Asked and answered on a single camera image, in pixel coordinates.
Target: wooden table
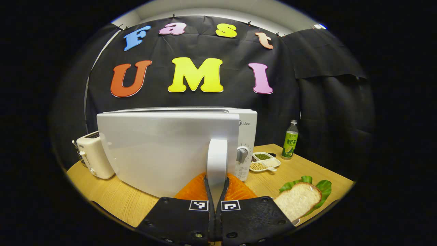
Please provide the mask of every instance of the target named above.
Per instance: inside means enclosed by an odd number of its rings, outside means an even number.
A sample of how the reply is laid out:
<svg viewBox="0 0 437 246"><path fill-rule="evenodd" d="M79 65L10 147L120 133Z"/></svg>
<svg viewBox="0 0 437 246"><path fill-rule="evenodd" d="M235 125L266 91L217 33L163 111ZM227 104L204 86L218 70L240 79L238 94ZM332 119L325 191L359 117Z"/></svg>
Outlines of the wooden table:
<svg viewBox="0 0 437 246"><path fill-rule="evenodd" d="M283 160L280 157L282 148L275 144L255 146L254 151L274 153L276 159L281 161L276 172L249 172L245 183L259 197L275 198L279 195L279 189L286 182L300 179L304 175L312 176L314 185L324 179L332 182L331 195L323 206L310 215L302 217L297 226L312 218L333 201L342 198L353 186L353 181L296 154L291 160ZM93 176L80 162L74 164L67 171L67 175L87 199L95 201L109 213L133 227L140 224L158 201L157 197L122 182L116 175L110 179L99 179Z"/></svg>

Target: midea logo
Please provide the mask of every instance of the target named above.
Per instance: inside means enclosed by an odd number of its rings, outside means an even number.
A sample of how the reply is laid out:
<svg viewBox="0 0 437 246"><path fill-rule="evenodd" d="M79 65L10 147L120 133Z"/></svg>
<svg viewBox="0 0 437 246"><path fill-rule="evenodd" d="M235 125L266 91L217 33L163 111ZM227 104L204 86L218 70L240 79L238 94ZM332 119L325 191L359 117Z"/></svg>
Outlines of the midea logo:
<svg viewBox="0 0 437 246"><path fill-rule="evenodd" d="M247 126L248 126L248 125L250 125L250 124L249 124L249 122L243 122L243 121L240 120L240 126L241 126L241 125L244 125L244 126L247 125Z"/></svg>

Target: white bread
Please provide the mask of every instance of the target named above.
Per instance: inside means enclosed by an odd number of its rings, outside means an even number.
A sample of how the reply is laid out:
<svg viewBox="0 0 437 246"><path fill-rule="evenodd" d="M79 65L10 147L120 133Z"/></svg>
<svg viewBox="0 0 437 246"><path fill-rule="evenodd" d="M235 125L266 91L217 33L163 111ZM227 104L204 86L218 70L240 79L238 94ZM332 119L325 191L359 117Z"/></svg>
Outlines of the white bread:
<svg viewBox="0 0 437 246"><path fill-rule="evenodd" d="M293 222L304 216L322 199L320 190L310 183L300 182L273 199L276 205Z"/></svg>

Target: red letter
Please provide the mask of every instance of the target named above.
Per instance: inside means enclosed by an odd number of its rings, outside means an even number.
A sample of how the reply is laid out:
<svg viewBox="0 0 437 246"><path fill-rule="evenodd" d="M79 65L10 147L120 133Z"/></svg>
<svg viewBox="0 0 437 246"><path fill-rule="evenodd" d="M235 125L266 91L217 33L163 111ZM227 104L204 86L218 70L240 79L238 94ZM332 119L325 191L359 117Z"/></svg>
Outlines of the red letter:
<svg viewBox="0 0 437 246"><path fill-rule="evenodd" d="M135 63L135 67L137 67L137 73L135 75L135 80L133 85L129 87L123 86L123 80L125 78L126 70L131 67L130 64L121 64L114 67L114 76L112 77L111 82L111 93L115 97L130 97L133 94L137 93L144 83L144 77L146 75L147 67L152 64L152 61L139 61Z"/></svg>

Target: bottle label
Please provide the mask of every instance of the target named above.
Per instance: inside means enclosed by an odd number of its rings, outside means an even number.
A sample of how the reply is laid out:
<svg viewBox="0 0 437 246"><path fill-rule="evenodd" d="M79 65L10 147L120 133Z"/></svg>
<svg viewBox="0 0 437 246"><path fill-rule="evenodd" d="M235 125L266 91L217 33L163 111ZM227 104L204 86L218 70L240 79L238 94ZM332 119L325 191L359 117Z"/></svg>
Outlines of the bottle label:
<svg viewBox="0 0 437 246"><path fill-rule="evenodd" d="M288 158L293 156L295 151L298 134L286 133L284 147L282 148L282 156Z"/></svg>

